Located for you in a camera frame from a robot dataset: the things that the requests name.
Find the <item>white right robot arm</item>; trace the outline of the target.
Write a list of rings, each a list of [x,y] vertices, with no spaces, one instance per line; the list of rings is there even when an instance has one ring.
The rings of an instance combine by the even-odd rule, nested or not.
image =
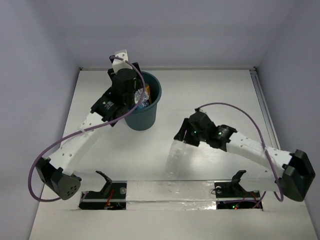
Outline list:
[[[302,202],[316,176],[308,155],[297,149],[295,152],[263,146],[235,128],[222,124],[215,125],[208,115],[197,111],[185,118],[173,138],[175,141],[198,147],[201,142],[213,149],[222,150],[246,158],[272,173],[275,186],[258,185],[257,190],[281,191],[287,198]]]

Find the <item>clear bottle sideways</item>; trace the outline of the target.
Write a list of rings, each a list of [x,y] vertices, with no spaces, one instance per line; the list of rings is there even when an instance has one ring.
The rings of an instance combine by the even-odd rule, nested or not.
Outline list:
[[[168,180],[175,180],[178,177],[181,162],[186,150],[184,141],[174,140],[171,144],[165,164],[164,174]]]

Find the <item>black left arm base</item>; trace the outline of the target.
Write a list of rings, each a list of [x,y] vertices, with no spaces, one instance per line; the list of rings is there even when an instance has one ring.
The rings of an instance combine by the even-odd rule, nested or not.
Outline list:
[[[81,193],[78,207],[81,210],[126,210],[127,181],[112,181],[102,171],[96,171],[105,180],[100,191]]]

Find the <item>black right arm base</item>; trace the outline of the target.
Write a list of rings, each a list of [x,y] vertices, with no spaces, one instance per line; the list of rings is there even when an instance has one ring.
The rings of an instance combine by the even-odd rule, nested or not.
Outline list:
[[[211,194],[216,197],[218,210],[263,209],[262,203],[256,206],[261,198],[260,192],[246,191],[240,185],[241,177],[246,172],[246,170],[239,170],[231,180],[214,183]]]

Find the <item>blue cap blue label bottle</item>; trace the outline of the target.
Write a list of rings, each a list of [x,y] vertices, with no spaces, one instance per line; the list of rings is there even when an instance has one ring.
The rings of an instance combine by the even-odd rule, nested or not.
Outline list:
[[[150,105],[150,102],[148,100],[146,100],[145,102],[140,103],[137,106],[136,110],[144,109],[144,108],[148,107],[149,105]]]

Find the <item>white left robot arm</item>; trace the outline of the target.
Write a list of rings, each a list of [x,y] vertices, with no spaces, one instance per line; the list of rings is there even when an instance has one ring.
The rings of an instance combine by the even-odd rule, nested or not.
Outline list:
[[[58,200],[70,199],[81,186],[82,179],[74,171],[82,157],[106,127],[113,127],[119,120],[131,115],[142,102],[141,97],[135,102],[135,93],[146,88],[137,62],[131,63],[112,56],[112,68],[108,70],[108,75],[111,87],[93,104],[79,130],[47,147],[33,162],[27,184],[35,200],[44,202],[32,189],[34,171],[44,185],[57,195]]]

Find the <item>orange yellow label bottle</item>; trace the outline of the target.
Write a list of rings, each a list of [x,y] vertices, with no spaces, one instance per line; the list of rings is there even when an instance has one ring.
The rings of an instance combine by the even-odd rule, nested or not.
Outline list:
[[[152,104],[152,98],[151,98],[151,88],[150,88],[149,84],[146,84],[145,92],[146,92],[146,94],[148,96],[147,102],[148,102],[149,105],[151,105]]]

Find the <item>clear crushed bottle white cap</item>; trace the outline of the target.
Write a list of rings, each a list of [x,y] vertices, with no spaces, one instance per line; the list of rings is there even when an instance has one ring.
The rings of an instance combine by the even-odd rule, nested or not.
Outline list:
[[[134,93],[134,103],[137,104],[139,101],[141,101],[142,103],[144,103],[145,101],[149,100],[149,94],[146,90],[144,90],[143,88],[138,89],[135,93]]]

